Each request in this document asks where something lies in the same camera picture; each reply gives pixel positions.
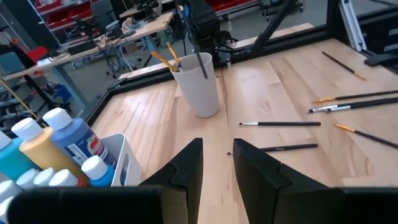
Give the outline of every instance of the white cup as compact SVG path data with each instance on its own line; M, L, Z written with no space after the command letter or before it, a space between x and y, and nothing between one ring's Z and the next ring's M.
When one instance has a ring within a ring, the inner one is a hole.
M196 54L180 58L182 72L172 72L182 94L193 112L200 118L209 118L218 112L216 76L211 54L200 53L207 78L199 65Z

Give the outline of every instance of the white bottle cap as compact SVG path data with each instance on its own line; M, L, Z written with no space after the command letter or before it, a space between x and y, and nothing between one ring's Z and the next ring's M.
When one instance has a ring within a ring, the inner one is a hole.
M0 202L4 201L5 199L15 196L22 191L22 188L18 186L12 180L5 180L0 183Z
M2 203L0 203L0 222L8 223L7 210L13 199L14 196L7 198Z
M0 131L0 149L8 146L8 144L10 144L11 142L11 138L9 138L8 136L6 136L6 134L4 134L2 131Z
M52 179L54 174L55 174L55 171L53 168L51 168L51 167L47 168L47 169L39 172L39 174L37 174L37 176L33 180L33 184L37 185L39 187L48 187L50 180Z
M57 172L50 180L50 187L76 187L78 179L67 169Z
M32 118L25 118L22 121L14 124L11 128L11 131L23 141L29 141L36 138L43 131L43 129Z
M36 185L33 184L33 180L38 173L39 171L37 169L31 168L30 170L24 172L24 174L22 174L20 177L18 177L17 185L25 190L36 188Z
M43 115L43 120L55 131L68 126L68 124L72 122L72 118L62 108L55 108L45 113Z
M108 165L100 158L100 156L91 156L82 165L83 171L91 180L98 180L108 171Z

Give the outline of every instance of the wooden tabletop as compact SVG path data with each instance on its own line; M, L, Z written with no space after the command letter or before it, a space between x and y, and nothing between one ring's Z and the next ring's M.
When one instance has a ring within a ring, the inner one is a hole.
M324 55L341 60L362 81ZM327 186L398 186L398 151L335 128L341 123L398 142L398 105L307 114L319 98L394 90L398 76L367 67L366 57L335 39L233 64L216 71L220 111L200 119L175 81L114 96L93 125L101 136L124 133L146 179L193 138L203 138L199 223L248 223L234 174L233 139L257 147L318 143L270 155ZM239 127L243 121L320 121L319 127Z
M162 4L166 4L166 3L172 2L172 1L174 1L174 0L162 0ZM136 7L134 7L132 9L128 9L128 10L124 11L122 14L119 15L119 17L123 18L123 17L131 16L137 12L140 12L140 10L138 10Z
M297 25L297 26L292 26L292 27L289 27L289 28L286 28L286 29L277 30L277 31L275 31L272 34L271 39L272 38L276 38L276 37L282 37L283 35L287 35L287 34L293 34L294 32L298 32L298 31L301 31L301 30L309 29L309 28L312 28L312 27L313 26L311 24L304 23L304 24L300 24L300 25ZM234 49L239 48L239 47L244 47L244 46L253 44L254 41L256 41L256 39L257 39L257 37L252 37L252 38L240 40L238 42L230 44L230 46L232 48L234 48ZM174 62L174 60L170 60L169 63L171 63L173 65L175 62ZM165 68L165 67L166 67L166 65L164 63L158 63L156 65L148 66L148 67L145 67L145 68L140 68L138 70L135 70L135 71L132 71L132 72L129 72L129 73L125 73L125 74L121 75L119 77L119 79L136 77L138 75L142 75L142 74L145 74L145 73L149 73L149 72L153 72L153 71L156 71L156 70L160 70L160 69Z
M136 33L124 38L123 40L120 40L117 44L115 44L114 46L119 46L122 44L125 44L126 42L130 42L132 40L136 40L136 39L140 39L141 37L144 37L146 35L149 34L153 34L156 33L158 31L162 31L165 30L167 28L167 26L169 25L170 21L172 20L174 15L174 12L168 12L165 14L160 15L155 21L153 22L149 22L147 23L143 28L136 30ZM87 57L89 55L93 55L95 53L98 53L100 50L95 47L93 49L90 50L86 50L84 52L80 52L78 54L75 55L70 55L70 54L62 54L60 55L58 58L55 58L54 62L51 63L47 63L45 65L36 65L33 66L27 70L21 71L21 72L17 72L14 73L12 75L8 75L7 77L5 77L5 80L10 80L13 78L18 78L21 77L23 75L26 74L31 74L34 73L36 71L41 71L41 70L45 70L46 68L51 68L57 65L63 65L66 64L68 62L71 62L73 60L79 59L79 58L83 58L83 57Z

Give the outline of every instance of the paint bottle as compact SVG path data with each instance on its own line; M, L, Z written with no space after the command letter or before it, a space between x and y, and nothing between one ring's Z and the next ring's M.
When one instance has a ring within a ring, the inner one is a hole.
M50 187L87 187L84 179L75 177L69 170L58 171L49 182Z
M0 183L0 202L4 201L5 199L16 196L22 191L22 188L18 186L12 180L5 180Z
M7 211L13 199L14 196L7 198L0 203L0 223L9 223L7 220Z
M47 169L39 172L39 174L37 174L37 176L33 180L33 184L38 187L48 187L50 180L52 179L54 174L55 174L55 170L52 167L47 168Z
M37 174L39 174L39 171L37 169L30 169L26 171L17 179L17 185L25 190L36 188L36 185L33 184L33 180L35 179Z
M109 187L112 184L114 169L111 165L106 165L99 156L88 158L81 170L90 178L93 187Z
M75 176L88 180L80 167L51 141L52 128L41 128L32 118L25 118L16 123L11 131L23 140L19 150L40 168L52 167L55 171L68 169Z
M10 139L0 131L0 172L16 181L19 176L31 168L39 169L19 150L22 139Z
M77 164L81 166L91 156L98 155L115 169L117 160L83 119L72 119L61 108L50 110L43 119L54 129L52 141Z

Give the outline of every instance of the white storage caddy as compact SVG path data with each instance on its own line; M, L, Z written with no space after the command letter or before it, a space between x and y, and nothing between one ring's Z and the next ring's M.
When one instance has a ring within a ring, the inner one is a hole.
M123 169L124 160L128 158L128 166L126 167L126 180L124 186L138 185L141 183L142 169L139 165L134 152L131 150L126 137L122 133L112 134L101 139L104 145L108 148L109 152L118 158L118 164L114 172L112 187L122 186L120 183L120 176Z

